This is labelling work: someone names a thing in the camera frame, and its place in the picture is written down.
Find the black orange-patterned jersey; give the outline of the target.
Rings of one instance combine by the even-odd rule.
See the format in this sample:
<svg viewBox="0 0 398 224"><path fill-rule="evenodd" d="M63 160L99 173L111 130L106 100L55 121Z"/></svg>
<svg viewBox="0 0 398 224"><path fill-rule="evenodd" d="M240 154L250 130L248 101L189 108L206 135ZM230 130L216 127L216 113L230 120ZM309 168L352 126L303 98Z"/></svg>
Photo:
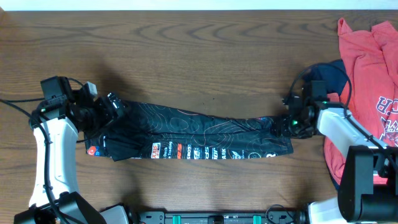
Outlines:
<svg viewBox="0 0 398 224"><path fill-rule="evenodd" d="M236 119L129 101L129 112L96 138L86 153L125 159L260 159L293 153L278 116Z"/></svg>

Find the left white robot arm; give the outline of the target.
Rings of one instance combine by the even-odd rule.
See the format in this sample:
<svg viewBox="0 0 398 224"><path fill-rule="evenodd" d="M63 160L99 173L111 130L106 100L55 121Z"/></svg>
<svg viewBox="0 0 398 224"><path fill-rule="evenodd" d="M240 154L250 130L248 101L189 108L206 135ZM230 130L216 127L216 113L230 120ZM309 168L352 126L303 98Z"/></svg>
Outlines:
<svg viewBox="0 0 398 224"><path fill-rule="evenodd" d="M80 132L87 140L96 137L125 110L113 93L45 92L29 115L37 144L34 191L28 209L15 215L14 223L129 223L123 205L99 212L80 195L75 157Z"/></svg>

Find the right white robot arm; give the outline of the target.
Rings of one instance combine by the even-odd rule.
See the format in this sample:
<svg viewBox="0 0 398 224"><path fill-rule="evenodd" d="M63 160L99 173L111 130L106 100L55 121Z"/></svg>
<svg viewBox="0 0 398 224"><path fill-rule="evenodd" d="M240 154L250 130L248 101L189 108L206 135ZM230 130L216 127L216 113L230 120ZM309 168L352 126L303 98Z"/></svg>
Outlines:
<svg viewBox="0 0 398 224"><path fill-rule="evenodd" d="M397 221L397 148L376 139L347 107L324 97L288 96L280 127L292 138L327 137L345 158L334 198L312 202L294 223L389 223Z"/></svg>

